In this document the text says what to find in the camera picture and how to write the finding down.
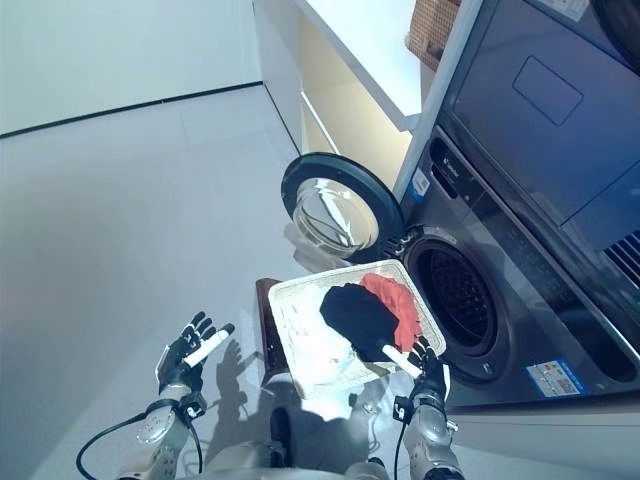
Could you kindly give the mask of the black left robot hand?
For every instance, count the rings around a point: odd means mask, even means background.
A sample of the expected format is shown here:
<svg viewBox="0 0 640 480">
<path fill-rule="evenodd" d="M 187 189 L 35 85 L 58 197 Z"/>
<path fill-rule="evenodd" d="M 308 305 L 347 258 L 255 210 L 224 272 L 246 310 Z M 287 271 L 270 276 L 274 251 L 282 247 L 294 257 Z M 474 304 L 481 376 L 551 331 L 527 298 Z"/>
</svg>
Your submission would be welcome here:
<svg viewBox="0 0 640 480">
<path fill-rule="evenodd" d="M 206 359 L 234 330 L 231 323 L 216 328 L 203 311 L 196 313 L 161 354 L 155 368 L 158 393 L 172 385 L 183 385 L 191 392 L 200 392 Z"/>
</svg>

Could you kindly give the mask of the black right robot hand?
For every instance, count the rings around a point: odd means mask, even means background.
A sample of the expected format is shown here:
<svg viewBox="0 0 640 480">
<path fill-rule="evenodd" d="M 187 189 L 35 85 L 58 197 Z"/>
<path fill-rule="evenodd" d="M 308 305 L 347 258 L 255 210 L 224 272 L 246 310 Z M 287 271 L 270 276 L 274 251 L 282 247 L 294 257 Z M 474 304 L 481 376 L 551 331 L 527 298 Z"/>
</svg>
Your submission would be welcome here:
<svg viewBox="0 0 640 480">
<path fill-rule="evenodd" d="M 410 398 L 435 394 L 445 401 L 450 390 L 450 374 L 424 336 L 419 336 L 409 353 L 404 355 L 396 347 L 383 345 L 382 353 L 413 380 Z"/>
</svg>

